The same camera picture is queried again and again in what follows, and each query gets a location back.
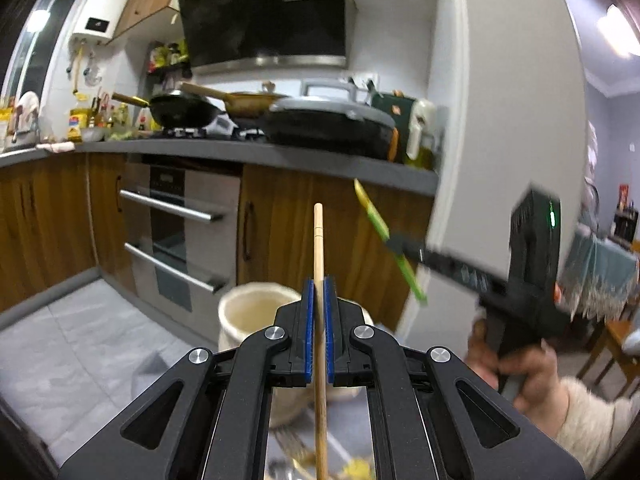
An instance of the oven door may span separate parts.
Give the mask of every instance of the oven door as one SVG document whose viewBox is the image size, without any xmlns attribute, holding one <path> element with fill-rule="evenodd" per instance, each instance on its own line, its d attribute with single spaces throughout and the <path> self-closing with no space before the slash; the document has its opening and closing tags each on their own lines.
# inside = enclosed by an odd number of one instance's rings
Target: oven door
<svg viewBox="0 0 640 480">
<path fill-rule="evenodd" d="M 236 284 L 238 177 L 127 163 L 120 196 L 138 295 L 211 342 Z"/>
</svg>

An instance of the teal tablecloth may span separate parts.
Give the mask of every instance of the teal tablecloth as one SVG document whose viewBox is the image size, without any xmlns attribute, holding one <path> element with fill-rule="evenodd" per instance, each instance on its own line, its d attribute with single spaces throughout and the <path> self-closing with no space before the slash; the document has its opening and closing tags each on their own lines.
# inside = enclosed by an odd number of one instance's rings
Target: teal tablecloth
<svg viewBox="0 0 640 480">
<path fill-rule="evenodd" d="M 572 317 L 618 319 L 638 283 L 638 257 L 578 224 L 558 283 Z"/>
</svg>

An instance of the human hand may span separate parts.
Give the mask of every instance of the human hand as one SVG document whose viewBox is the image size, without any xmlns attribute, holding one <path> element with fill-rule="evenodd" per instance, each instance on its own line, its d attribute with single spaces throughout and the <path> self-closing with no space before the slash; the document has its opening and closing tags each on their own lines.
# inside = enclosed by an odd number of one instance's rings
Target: human hand
<svg viewBox="0 0 640 480">
<path fill-rule="evenodd" d="M 540 430 L 555 437 L 569 409 L 568 392 L 558 377 L 556 352 L 543 341 L 499 360 L 484 341 L 485 336 L 486 323 L 483 319 L 476 321 L 468 340 L 467 365 L 493 388 L 498 385 L 498 372 L 526 376 L 513 405 Z"/>
</svg>

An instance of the person's arm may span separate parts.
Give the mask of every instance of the person's arm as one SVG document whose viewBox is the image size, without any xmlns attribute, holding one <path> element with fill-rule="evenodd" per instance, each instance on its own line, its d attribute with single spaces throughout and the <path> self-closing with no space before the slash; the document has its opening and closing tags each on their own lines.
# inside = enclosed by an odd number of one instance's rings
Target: person's arm
<svg viewBox="0 0 640 480">
<path fill-rule="evenodd" d="M 502 360 L 484 341 L 484 320 L 475 323 L 466 364 L 496 388 L 498 371 L 526 375 L 514 407 L 571 453 L 590 478 L 613 454 L 638 414 L 640 396 L 609 403 L 574 378 L 558 377 L 558 358 L 546 344 L 530 346 Z"/>
<path fill-rule="evenodd" d="M 587 391 L 579 380 L 562 378 L 569 409 L 556 442 L 571 453 L 590 478 L 616 450 L 638 414 L 640 396 L 605 402 Z"/>
</svg>

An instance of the water heater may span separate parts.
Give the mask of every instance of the water heater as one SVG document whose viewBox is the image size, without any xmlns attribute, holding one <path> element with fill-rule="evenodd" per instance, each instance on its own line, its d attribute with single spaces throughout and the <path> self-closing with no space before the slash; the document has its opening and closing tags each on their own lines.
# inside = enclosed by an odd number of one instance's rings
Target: water heater
<svg viewBox="0 0 640 480">
<path fill-rule="evenodd" d="M 113 38 L 127 0 L 87 0 L 73 36 L 106 43 Z"/>
</svg>

